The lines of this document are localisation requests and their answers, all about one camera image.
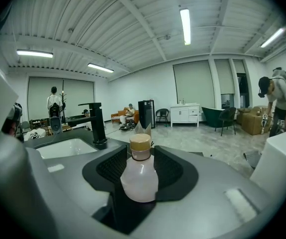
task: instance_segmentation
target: floor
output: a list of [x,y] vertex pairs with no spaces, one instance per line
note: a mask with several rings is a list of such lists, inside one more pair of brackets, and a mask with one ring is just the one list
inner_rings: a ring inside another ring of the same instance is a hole
[[[107,137],[130,141],[130,136],[133,131],[119,130],[119,123],[107,122],[106,135]],[[241,126],[236,124],[236,135],[232,128],[223,131],[221,135],[220,128],[214,131],[214,128],[200,123],[199,128],[193,124],[174,124],[173,127],[165,127],[165,124],[159,124],[152,129],[152,141],[155,145],[163,145],[171,148],[176,148],[185,151],[203,152],[204,157],[212,157],[223,161],[243,176],[249,178],[253,169],[243,157],[243,153],[249,150],[262,151],[268,133],[264,135],[250,135],[241,129]]]

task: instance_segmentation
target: window blind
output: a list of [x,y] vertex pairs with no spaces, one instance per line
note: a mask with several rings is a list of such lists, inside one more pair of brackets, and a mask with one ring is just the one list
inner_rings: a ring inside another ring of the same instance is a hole
[[66,95],[66,117],[81,115],[84,109],[89,110],[89,106],[78,105],[94,102],[93,82],[64,80],[63,90]]
[[221,94],[234,94],[234,82],[231,66],[228,60],[215,60]]
[[208,61],[173,66],[178,101],[215,108],[214,88]]
[[242,60],[233,60],[233,61],[234,61],[236,73],[245,74],[246,72],[245,72],[244,62]]
[[39,120],[49,117],[47,98],[51,88],[57,87],[57,95],[62,93],[62,79],[29,78],[28,86],[28,115],[29,120]]

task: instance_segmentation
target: pants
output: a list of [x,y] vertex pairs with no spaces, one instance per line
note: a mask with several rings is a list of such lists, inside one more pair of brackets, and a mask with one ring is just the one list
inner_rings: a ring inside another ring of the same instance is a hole
[[271,131],[269,132],[269,137],[275,136],[277,131],[277,123],[278,120],[285,120],[286,117],[286,110],[279,109],[278,107],[275,108],[274,112],[274,122]]
[[127,116],[127,115],[121,115],[120,116],[120,121],[123,125],[125,125],[127,123],[127,118],[130,117],[130,116]]

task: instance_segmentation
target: brown sofa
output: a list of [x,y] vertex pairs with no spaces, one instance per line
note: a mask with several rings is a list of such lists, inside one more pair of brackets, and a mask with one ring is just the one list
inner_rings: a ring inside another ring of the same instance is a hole
[[[255,106],[249,113],[242,115],[242,129],[251,134],[260,134],[262,131],[262,119],[266,108]],[[268,117],[267,125],[264,129],[264,133],[268,132],[271,127],[271,119]]]
[[236,122],[241,125],[242,124],[242,119],[243,119],[243,114],[247,114],[251,111],[250,108],[239,108],[237,109],[237,117],[236,117]]
[[[120,116],[125,115],[127,113],[128,107],[124,107],[122,111],[118,111],[117,114],[111,114],[111,121],[113,122],[120,122]],[[135,110],[134,116],[127,118],[127,120],[131,120],[133,118],[134,123],[139,123],[140,117],[139,117],[139,111]]]

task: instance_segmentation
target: white sink basin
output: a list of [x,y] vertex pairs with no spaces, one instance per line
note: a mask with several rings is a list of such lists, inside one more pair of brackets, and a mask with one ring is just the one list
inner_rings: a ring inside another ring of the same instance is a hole
[[40,147],[37,150],[44,159],[75,156],[97,151],[83,140],[77,138]]

